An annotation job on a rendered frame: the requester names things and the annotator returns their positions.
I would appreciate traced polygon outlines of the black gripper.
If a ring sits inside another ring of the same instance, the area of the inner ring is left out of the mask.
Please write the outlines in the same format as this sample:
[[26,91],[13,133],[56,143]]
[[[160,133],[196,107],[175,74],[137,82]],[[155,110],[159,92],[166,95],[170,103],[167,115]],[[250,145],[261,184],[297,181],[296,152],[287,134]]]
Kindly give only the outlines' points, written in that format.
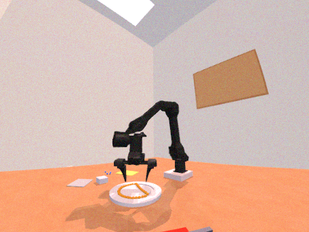
[[[133,151],[137,151],[142,153],[142,147],[130,147],[130,149],[133,149]],[[138,150],[140,149],[140,150]],[[125,159],[115,159],[114,161],[114,167],[117,167],[117,169],[120,169],[120,171],[123,174],[124,180],[125,182],[127,182],[127,175],[126,175],[126,165],[128,164],[127,161]],[[144,160],[144,162],[140,162],[140,165],[147,165],[146,168],[146,182],[148,180],[148,175],[151,171],[151,169],[153,169],[154,167],[157,167],[157,160],[156,159],[148,159],[148,160]]]

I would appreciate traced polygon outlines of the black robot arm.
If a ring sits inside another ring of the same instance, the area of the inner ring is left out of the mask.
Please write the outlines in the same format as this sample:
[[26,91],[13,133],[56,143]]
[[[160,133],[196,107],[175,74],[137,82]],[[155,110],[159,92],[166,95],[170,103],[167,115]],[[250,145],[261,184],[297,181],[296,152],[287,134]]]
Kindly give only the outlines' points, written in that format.
[[[145,114],[134,119],[129,123],[129,126],[126,132],[116,132],[114,131],[114,136],[112,140],[112,145],[115,148],[118,147],[127,147],[130,144],[130,147],[142,147],[142,137],[146,135],[141,132],[147,125],[149,119],[151,119],[159,110],[165,111],[166,116],[169,118],[169,126],[171,132],[171,146],[169,147],[169,154],[172,160],[175,160],[175,171],[177,173],[185,173],[186,164],[185,161],[188,161],[189,157],[184,151],[184,147],[180,142],[180,132],[178,126],[178,114],[179,114],[179,104],[176,102],[163,101],[160,100],[155,103]],[[140,134],[134,134],[136,132],[141,132]],[[134,134],[129,136],[129,134]],[[140,150],[140,149],[138,149]],[[144,162],[145,153],[133,151],[130,149],[130,152],[127,156],[128,165],[139,166],[140,162]]]

